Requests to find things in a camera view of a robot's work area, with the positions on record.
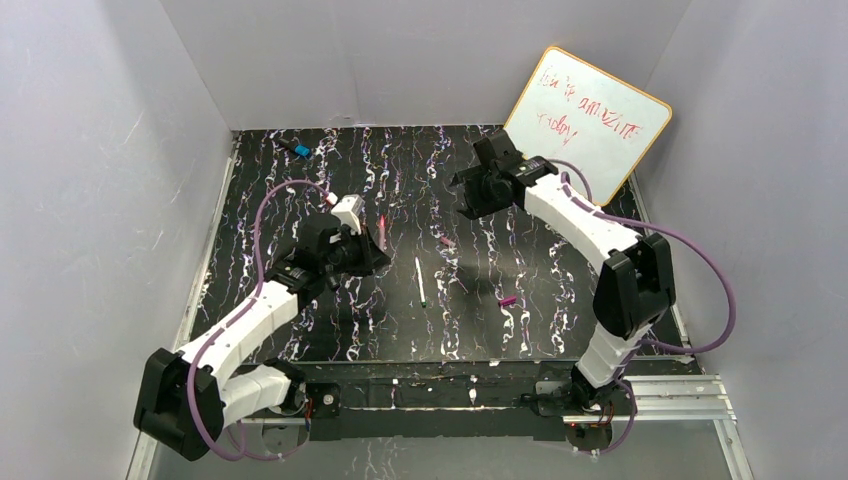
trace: whiteboard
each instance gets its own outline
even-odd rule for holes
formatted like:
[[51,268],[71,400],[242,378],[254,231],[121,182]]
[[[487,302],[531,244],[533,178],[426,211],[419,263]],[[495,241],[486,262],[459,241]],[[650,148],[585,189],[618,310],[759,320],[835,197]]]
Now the whiteboard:
[[[666,103],[549,47],[504,129],[525,157],[576,165],[589,180],[594,203],[606,205],[669,120]],[[579,179],[571,178],[585,195]]]

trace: white wall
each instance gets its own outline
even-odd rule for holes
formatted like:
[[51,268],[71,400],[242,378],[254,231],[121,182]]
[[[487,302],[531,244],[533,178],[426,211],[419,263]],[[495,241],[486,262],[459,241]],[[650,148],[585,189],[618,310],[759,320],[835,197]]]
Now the white wall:
[[126,475],[230,134],[156,0],[0,4],[0,471]]
[[[721,373],[757,478],[848,467],[848,3],[694,0],[648,88],[675,108],[638,170],[657,223],[701,242],[739,296]],[[675,251],[701,344],[723,327],[718,283]]]
[[162,0],[231,129],[503,123],[546,47],[643,86],[689,0]]

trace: white cylindrical object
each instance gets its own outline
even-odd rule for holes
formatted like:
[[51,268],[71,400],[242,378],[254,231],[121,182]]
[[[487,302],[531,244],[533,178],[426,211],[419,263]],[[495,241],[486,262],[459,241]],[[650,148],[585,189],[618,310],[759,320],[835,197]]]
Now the white cylindrical object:
[[421,276],[421,262],[418,257],[415,257],[415,271],[418,272],[418,291],[421,294],[421,306],[427,306],[427,300],[424,299],[424,277]]

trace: black tabletop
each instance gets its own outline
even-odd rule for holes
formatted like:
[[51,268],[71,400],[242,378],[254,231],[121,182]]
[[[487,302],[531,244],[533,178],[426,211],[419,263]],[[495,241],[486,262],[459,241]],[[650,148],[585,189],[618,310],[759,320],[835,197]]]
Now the black tabletop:
[[[476,163],[471,144],[496,126],[390,127],[243,132],[193,337],[211,327],[254,287],[251,228],[267,191],[289,178],[319,182],[339,197],[366,200],[365,221],[385,217],[392,264],[374,277],[345,279],[280,328],[251,358],[299,361],[442,361],[576,358],[595,327],[597,276],[566,240],[517,208],[470,221],[448,187]],[[314,149],[310,159],[280,139]],[[319,195],[295,187],[266,211],[262,251],[297,235]],[[629,186],[605,210],[638,218]],[[440,237],[455,242],[442,245]],[[420,304],[415,258],[427,307]],[[498,299],[515,295],[501,309]],[[680,345],[667,316],[653,329]],[[658,353],[646,350],[643,353]]]

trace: small pink object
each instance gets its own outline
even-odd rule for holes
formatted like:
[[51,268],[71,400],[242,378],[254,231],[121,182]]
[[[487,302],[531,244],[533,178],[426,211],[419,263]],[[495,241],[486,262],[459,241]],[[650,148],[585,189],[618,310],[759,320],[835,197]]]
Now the small pink object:
[[510,297],[506,297],[503,300],[498,301],[498,306],[499,307],[508,307],[508,306],[512,305],[513,303],[515,303],[515,300],[516,300],[515,295],[512,295]]

